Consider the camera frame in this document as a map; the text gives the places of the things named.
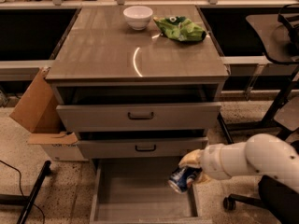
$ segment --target bowl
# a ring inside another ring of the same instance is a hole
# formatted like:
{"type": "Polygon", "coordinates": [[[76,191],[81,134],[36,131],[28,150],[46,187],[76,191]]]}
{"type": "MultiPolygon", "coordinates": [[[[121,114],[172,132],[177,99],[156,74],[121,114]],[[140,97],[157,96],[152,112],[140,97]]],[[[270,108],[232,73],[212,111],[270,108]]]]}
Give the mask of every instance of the bowl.
{"type": "Polygon", "coordinates": [[[143,30],[150,23],[152,9],[145,6],[132,6],[123,11],[127,23],[135,30],[143,30]]]}

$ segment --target green chip bag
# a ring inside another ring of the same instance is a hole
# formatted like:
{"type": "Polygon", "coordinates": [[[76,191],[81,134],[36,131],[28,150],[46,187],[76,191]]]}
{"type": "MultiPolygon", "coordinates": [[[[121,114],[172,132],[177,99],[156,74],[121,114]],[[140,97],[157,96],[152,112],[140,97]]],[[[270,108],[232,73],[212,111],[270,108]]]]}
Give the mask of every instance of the green chip bag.
{"type": "Polygon", "coordinates": [[[156,25],[168,38],[178,41],[203,41],[206,31],[185,17],[157,18],[156,25]]]}

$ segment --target white robotic hand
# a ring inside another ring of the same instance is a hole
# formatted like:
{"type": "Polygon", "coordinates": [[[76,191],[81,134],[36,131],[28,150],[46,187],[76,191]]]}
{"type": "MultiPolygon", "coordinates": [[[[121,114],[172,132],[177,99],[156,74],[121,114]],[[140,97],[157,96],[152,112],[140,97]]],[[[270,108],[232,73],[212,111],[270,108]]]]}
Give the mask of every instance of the white robotic hand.
{"type": "Polygon", "coordinates": [[[257,134],[247,142],[210,145],[188,153],[178,164],[202,168],[211,178],[268,175],[299,193],[299,156],[288,143],[270,134],[257,134]]]}

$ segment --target can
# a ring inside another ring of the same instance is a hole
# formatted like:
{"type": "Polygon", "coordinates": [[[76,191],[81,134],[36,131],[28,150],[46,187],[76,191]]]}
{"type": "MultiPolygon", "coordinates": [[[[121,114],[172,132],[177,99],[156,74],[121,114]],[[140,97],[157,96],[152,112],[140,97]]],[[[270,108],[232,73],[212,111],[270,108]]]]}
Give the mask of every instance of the can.
{"type": "Polygon", "coordinates": [[[201,168],[191,168],[188,166],[177,168],[169,176],[168,184],[174,191],[181,194],[192,186],[192,183],[201,172],[201,168]]]}

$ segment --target black handle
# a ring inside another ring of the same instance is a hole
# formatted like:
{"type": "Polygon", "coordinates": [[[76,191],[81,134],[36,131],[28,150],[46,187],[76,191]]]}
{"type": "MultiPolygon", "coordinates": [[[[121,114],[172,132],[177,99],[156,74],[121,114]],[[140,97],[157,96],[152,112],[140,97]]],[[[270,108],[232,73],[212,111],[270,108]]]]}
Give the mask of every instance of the black handle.
{"type": "Polygon", "coordinates": [[[148,148],[148,147],[138,147],[138,146],[135,146],[135,150],[137,151],[137,152],[153,152],[153,151],[155,151],[156,150],[156,145],[154,145],[153,147],[150,147],[150,148],[148,148]]]}
{"type": "Polygon", "coordinates": [[[141,120],[141,119],[153,119],[154,118],[154,113],[149,112],[148,114],[145,113],[131,113],[128,112],[128,118],[131,120],[141,120]]]}

